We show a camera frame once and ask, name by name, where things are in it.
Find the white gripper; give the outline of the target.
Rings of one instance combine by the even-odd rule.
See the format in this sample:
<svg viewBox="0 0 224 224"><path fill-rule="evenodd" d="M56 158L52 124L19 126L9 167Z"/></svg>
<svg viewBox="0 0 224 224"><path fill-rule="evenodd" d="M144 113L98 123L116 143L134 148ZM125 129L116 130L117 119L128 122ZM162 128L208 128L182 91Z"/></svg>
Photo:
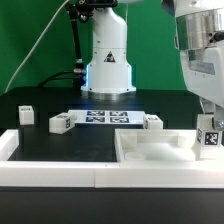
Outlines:
<svg viewBox="0 0 224 224"><path fill-rule="evenodd" d="M204 114L214 113L214 129L224 131L224 48L207 48L202 58L194 61L182 51L180 58L187 89L201 97Z"/></svg>

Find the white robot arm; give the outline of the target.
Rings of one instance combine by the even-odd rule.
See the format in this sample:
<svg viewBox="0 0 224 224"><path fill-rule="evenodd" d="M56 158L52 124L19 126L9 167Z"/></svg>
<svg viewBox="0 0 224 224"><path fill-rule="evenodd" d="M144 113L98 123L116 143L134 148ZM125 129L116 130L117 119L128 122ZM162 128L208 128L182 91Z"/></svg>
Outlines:
<svg viewBox="0 0 224 224"><path fill-rule="evenodd" d="M117 99L136 91L126 60L127 24L112 9L124 1L85 2L93 10L93 56L81 90L94 98ZM224 0L161 0L161 6L175 19L175 47L187 89L213 116L213 128L224 131Z"/></svg>

